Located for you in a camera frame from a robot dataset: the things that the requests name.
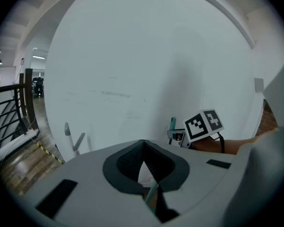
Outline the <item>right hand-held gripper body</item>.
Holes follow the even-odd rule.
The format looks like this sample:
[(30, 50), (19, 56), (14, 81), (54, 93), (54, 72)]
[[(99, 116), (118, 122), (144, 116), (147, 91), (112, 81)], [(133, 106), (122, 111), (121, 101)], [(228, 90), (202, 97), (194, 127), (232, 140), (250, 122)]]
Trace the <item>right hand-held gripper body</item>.
[(200, 110), (194, 116), (184, 119), (184, 136), (181, 141), (182, 148), (189, 148), (193, 142), (210, 137), (213, 134), (220, 134), (224, 129), (216, 110)]

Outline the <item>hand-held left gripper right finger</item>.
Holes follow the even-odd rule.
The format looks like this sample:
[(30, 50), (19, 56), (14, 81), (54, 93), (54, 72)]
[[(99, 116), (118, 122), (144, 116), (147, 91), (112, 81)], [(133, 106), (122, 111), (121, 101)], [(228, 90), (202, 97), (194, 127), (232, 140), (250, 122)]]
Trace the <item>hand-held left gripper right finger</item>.
[(171, 146), (159, 141), (144, 141), (144, 155), (151, 173), (159, 181), (160, 216), (147, 213), (144, 227), (225, 227), (223, 219), (232, 192), (222, 180), (228, 170), (208, 164), (210, 159), (230, 163), (233, 156)]

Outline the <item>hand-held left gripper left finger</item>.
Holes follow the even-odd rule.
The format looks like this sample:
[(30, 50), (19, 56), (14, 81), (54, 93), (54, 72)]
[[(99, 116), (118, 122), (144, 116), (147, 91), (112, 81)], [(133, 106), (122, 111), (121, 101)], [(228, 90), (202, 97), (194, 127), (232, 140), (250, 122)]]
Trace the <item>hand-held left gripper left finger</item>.
[[(82, 154), (39, 180), (20, 199), (21, 208), (43, 227), (157, 227), (161, 222), (142, 196), (116, 190), (103, 175), (107, 157), (134, 141)], [(77, 183), (53, 218), (37, 205), (64, 179)]]

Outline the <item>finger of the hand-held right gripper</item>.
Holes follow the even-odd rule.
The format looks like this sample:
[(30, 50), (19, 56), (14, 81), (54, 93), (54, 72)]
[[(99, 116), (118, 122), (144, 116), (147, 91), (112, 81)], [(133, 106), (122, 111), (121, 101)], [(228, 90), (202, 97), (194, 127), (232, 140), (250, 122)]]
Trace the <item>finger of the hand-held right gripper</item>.
[(167, 136), (168, 136), (168, 144), (170, 145), (173, 140), (180, 141), (180, 131), (179, 130), (168, 130)]

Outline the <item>person's right forearm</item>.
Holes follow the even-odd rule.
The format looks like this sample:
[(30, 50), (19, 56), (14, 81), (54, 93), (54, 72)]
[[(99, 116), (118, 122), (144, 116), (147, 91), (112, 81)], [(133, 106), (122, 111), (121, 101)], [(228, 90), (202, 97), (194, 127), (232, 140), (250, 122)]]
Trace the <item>person's right forearm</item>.
[(246, 140), (224, 140), (224, 150), (219, 141), (213, 140), (210, 137), (195, 141), (192, 143), (192, 146), (199, 151), (236, 155), (240, 147), (244, 144), (253, 143), (260, 139), (262, 136), (268, 135), (269, 133), (272, 133), (277, 130), (279, 129), (275, 128), (272, 131), (263, 133), (261, 135)]

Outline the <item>yellow black striped floor strip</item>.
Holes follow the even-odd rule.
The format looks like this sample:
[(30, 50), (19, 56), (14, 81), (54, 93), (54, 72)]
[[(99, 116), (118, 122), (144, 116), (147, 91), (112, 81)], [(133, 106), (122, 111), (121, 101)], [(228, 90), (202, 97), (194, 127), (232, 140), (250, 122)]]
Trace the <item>yellow black striped floor strip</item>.
[(48, 151), (47, 149), (45, 149), (42, 145), (40, 145), (38, 142), (35, 143), (43, 152), (45, 152), (46, 154), (48, 154), (50, 157), (52, 157), (53, 159), (55, 159), (56, 161), (58, 161), (61, 165), (63, 165), (65, 163), (65, 161), (59, 159), (57, 156), (55, 156), (54, 154), (52, 154), (50, 151)]

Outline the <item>white power strip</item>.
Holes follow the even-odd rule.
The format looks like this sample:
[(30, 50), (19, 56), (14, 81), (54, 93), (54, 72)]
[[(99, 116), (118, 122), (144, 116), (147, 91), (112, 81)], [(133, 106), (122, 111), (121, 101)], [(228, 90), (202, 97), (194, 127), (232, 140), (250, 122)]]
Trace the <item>white power strip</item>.
[(39, 134), (38, 129), (36, 129), (36, 130), (30, 129), (24, 134), (24, 136), (28, 137), (28, 138), (33, 138), (33, 137), (37, 137), (38, 134)]

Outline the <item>black stair railing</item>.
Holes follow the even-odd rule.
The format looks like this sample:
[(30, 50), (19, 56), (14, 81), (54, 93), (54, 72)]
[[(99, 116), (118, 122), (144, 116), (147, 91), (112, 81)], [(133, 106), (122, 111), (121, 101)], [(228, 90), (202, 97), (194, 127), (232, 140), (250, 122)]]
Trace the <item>black stair railing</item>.
[(39, 130), (33, 105), (33, 70), (20, 73), (18, 81), (0, 86), (0, 157), (15, 151), (29, 140), (24, 134)]

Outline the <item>black office chair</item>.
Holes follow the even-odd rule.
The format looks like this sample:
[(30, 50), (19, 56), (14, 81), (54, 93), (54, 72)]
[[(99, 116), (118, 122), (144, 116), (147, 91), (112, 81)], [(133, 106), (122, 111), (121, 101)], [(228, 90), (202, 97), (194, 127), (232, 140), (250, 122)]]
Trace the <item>black office chair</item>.
[(33, 78), (32, 89), (34, 96), (43, 96), (44, 94), (44, 79), (41, 77)]

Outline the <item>white ceiling conduit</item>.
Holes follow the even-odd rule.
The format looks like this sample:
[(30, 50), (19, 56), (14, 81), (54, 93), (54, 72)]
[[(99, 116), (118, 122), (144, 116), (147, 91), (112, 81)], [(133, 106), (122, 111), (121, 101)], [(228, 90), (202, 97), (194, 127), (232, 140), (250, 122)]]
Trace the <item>white ceiling conduit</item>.
[(251, 49), (256, 46), (248, 26), (248, 19), (231, 0), (205, 0), (222, 12), (240, 31)]

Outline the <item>grey wall panel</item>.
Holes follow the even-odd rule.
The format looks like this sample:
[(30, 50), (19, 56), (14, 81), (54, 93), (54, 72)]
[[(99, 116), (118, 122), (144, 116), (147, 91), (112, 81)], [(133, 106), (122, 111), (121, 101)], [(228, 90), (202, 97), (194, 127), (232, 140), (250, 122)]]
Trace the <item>grey wall panel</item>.
[(264, 91), (264, 79), (254, 78), (255, 93), (263, 93)]

